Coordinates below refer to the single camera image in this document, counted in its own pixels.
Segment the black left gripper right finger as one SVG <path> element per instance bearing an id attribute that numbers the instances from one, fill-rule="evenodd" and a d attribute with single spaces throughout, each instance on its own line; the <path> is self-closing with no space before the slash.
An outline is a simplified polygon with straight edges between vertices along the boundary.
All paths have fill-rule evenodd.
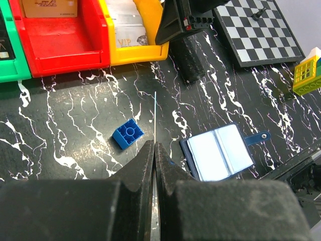
<path id="1" fill-rule="evenodd" d="M 274 180 L 201 182 L 161 143 L 154 162 L 161 240 L 311 240 L 290 187 Z"/>

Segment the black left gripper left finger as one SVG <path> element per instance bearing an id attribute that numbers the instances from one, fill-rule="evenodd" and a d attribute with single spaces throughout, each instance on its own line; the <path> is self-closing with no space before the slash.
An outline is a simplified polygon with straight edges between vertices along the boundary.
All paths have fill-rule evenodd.
<path id="1" fill-rule="evenodd" d="M 1 186 L 1 240 L 149 240 L 154 141 L 114 175 Z"/>

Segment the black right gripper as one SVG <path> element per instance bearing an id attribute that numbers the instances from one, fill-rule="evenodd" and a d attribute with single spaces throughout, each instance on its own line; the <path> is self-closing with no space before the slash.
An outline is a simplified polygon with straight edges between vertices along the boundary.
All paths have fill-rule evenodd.
<path id="1" fill-rule="evenodd" d="M 162 45 L 178 38 L 184 32 L 183 28 L 190 32 L 208 27 L 214 21 L 213 10 L 228 2 L 229 0 L 164 1 L 155 43 Z"/>

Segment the navy blue card holder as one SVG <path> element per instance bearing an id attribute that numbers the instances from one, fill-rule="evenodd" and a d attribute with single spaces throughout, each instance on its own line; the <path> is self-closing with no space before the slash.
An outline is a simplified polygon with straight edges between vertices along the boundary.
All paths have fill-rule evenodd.
<path id="1" fill-rule="evenodd" d="M 236 123 L 180 141 L 192 176 L 198 181 L 221 181 L 253 166 L 249 146 L 268 141 L 267 131 L 243 136 Z"/>

